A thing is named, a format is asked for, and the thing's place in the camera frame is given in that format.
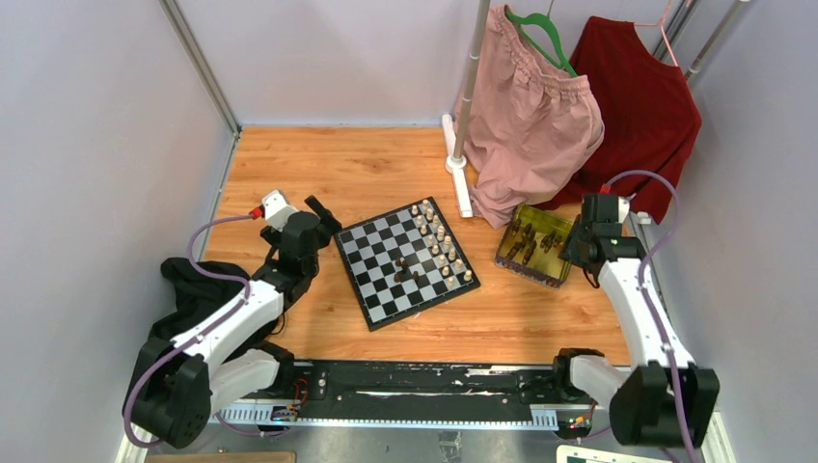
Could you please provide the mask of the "black white chess board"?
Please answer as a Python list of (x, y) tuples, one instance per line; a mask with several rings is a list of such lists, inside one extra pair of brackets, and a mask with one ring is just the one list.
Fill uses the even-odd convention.
[(480, 288), (480, 280), (432, 197), (334, 235), (370, 331)]

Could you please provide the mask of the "yellow transparent piece tray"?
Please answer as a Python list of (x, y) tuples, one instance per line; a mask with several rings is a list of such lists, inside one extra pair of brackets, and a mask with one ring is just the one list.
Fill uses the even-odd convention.
[(542, 286), (559, 289), (571, 263), (559, 257), (572, 223), (536, 207), (520, 204), (512, 214), (495, 254), (495, 264)]

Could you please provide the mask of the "dark chess piece cluster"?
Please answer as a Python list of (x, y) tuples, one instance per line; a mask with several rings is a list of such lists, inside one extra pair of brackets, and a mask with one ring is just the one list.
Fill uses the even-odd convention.
[(420, 262), (414, 256), (399, 258), (395, 261), (394, 282), (396, 284), (414, 283), (419, 285)]

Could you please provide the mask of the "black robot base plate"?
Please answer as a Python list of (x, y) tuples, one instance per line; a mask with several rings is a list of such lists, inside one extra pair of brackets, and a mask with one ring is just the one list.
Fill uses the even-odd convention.
[(605, 409), (558, 392), (545, 364), (302, 360), (273, 396), (301, 426), (552, 432), (566, 441), (608, 428)]

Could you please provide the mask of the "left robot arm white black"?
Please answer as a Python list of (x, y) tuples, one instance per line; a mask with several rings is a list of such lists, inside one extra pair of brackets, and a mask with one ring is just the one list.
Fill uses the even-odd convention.
[(266, 222), (261, 236), (270, 246), (253, 276), (218, 274), (189, 261), (196, 272), (237, 283), (239, 291), (188, 330), (143, 344), (123, 404), (125, 436), (132, 445), (182, 449), (210, 418), (251, 393), (306, 397), (293, 354), (266, 341), (263, 332), (308, 291), (319, 272), (319, 250), (341, 229), (316, 197), (305, 203), (308, 210), (300, 211), (274, 190), (245, 214), (247, 220)]

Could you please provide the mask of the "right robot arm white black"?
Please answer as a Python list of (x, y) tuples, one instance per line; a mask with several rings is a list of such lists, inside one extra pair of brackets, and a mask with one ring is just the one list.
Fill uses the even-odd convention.
[(658, 306), (648, 254), (623, 233), (629, 202), (616, 194), (584, 195), (561, 256), (580, 267), (610, 300), (626, 340), (629, 371), (598, 350), (563, 348), (551, 389), (563, 402), (588, 397), (609, 412), (623, 446), (698, 450), (715, 410), (720, 381), (700, 368)]

